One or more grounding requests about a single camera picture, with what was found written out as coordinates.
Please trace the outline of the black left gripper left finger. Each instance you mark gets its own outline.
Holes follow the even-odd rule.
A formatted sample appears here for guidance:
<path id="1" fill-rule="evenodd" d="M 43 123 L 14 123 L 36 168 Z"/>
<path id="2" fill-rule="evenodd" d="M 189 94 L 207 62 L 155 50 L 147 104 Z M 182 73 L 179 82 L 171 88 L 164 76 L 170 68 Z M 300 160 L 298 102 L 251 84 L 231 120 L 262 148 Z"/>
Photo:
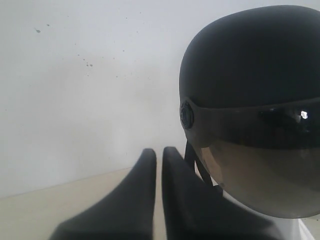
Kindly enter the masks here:
<path id="1" fill-rule="evenodd" d="M 151 240 L 157 157 L 145 148 L 128 175 L 108 195 L 61 222 L 52 240 Z"/>

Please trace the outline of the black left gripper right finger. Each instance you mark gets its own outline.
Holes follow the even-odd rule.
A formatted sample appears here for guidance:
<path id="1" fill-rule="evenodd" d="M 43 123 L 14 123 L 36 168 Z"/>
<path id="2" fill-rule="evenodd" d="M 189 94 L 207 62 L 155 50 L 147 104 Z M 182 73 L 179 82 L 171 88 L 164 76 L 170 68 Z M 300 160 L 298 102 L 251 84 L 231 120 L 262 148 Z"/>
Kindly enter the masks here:
<path id="1" fill-rule="evenodd" d="M 175 147 L 162 157 L 162 202 L 169 240 L 282 240 L 276 225 L 205 184 Z"/>

